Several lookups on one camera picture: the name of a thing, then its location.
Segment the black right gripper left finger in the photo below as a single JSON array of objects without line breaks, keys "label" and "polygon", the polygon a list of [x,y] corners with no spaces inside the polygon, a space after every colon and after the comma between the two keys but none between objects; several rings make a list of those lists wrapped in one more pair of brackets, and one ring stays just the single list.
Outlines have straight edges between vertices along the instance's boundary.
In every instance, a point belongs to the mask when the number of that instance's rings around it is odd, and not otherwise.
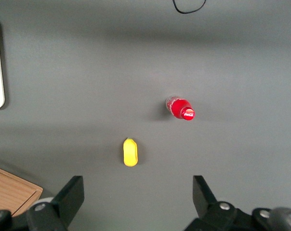
[{"label": "black right gripper left finger", "polygon": [[52,199],[60,220],[68,228],[84,202],[83,176],[73,176]]}]

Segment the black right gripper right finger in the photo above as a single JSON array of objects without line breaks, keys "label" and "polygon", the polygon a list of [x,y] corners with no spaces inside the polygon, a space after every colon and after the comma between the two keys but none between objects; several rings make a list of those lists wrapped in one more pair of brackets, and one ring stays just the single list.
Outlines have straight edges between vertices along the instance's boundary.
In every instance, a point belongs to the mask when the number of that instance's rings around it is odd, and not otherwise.
[{"label": "black right gripper right finger", "polygon": [[214,194],[203,176],[193,177],[192,198],[199,218],[204,217],[209,207],[217,203]]}]

